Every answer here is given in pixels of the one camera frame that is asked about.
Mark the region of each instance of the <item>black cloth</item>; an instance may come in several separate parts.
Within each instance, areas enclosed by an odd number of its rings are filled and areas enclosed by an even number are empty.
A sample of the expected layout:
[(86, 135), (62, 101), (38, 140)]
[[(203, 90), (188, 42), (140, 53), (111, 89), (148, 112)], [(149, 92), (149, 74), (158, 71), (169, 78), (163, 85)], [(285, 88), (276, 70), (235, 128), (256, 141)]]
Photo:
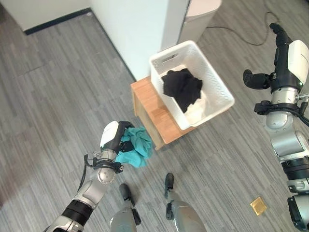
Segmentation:
[(194, 104), (198, 98), (201, 98), (203, 82), (193, 77), (188, 69), (169, 70), (162, 80), (163, 93), (175, 98), (184, 113), (190, 104)]

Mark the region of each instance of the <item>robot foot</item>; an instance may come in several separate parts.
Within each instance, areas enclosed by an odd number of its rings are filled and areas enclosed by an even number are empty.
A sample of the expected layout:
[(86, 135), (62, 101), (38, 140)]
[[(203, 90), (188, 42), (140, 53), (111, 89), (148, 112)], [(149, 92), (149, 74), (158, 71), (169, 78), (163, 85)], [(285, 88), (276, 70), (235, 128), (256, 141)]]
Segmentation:
[(174, 175), (172, 173), (168, 173), (165, 177), (165, 198), (168, 198), (168, 191), (173, 189), (174, 187)]
[(130, 191), (130, 188), (127, 184), (123, 183), (119, 186), (119, 191), (121, 193), (121, 196), (123, 197), (124, 201), (131, 201), (133, 207), (135, 206), (135, 202), (132, 198), (132, 193)]

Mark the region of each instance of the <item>black baseboard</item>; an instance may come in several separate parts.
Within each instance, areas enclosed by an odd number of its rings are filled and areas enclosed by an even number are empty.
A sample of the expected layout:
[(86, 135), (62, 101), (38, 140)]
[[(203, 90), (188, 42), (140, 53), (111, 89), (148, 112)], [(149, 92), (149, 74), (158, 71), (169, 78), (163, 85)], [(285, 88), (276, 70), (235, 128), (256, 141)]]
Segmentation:
[(80, 11), (76, 11), (76, 12), (73, 12), (73, 13), (71, 13), (71, 14), (67, 14), (67, 15), (65, 15), (65, 16), (62, 16), (62, 17), (60, 17), (60, 18), (56, 18), (56, 19), (54, 19), (54, 20), (52, 20), (52, 21), (49, 21), (49, 22), (46, 22), (46, 23), (37, 25), (37, 26), (35, 26), (35, 27), (33, 27), (33, 28), (30, 28), (30, 29), (28, 29), (28, 30), (25, 30), (24, 33), (25, 33), (26, 35), (30, 35), (30, 34), (35, 33), (35, 32), (37, 32), (37, 31), (43, 30), (43, 29), (48, 28), (48, 27), (50, 27), (50, 26), (54, 26), (54, 25), (56, 25), (56, 24), (58, 24), (58, 23), (62, 23), (62, 22), (64, 22), (64, 21), (66, 21), (66, 20), (69, 20), (69, 19), (71, 19), (71, 18), (75, 18), (75, 17), (77, 17), (77, 16), (86, 14), (86, 13), (88, 13), (88, 12), (91, 12), (91, 9), (90, 9), (90, 8), (82, 9), (82, 10), (80, 10)]

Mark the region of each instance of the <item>robot leg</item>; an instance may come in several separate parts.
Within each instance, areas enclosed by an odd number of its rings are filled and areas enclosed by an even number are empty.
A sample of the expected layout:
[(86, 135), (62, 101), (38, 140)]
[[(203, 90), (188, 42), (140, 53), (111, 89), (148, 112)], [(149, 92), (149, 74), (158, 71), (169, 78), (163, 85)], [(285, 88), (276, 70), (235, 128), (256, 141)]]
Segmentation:
[(174, 220), (178, 232), (206, 232), (202, 220), (197, 212), (187, 202), (181, 201), (173, 190), (174, 176), (166, 176), (165, 188), (169, 203), (167, 204), (166, 218)]
[(122, 184), (119, 190), (125, 202), (122, 209), (111, 219), (111, 232), (136, 232), (136, 226), (140, 225), (141, 219), (137, 210), (133, 208), (130, 189), (126, 184)]

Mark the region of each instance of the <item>wooden side table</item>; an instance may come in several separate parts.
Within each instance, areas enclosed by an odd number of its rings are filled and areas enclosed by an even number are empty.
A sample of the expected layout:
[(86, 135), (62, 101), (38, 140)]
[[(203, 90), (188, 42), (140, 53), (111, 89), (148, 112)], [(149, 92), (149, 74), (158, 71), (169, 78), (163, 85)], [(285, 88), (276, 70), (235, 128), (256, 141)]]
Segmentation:
[(186, 130), (179, 128), (152, 85), (150, 77), (131, 84), (131, 89), (135, 116), (138, 116), (144, 124), (156, 150), (196, 128), (190, 127)]

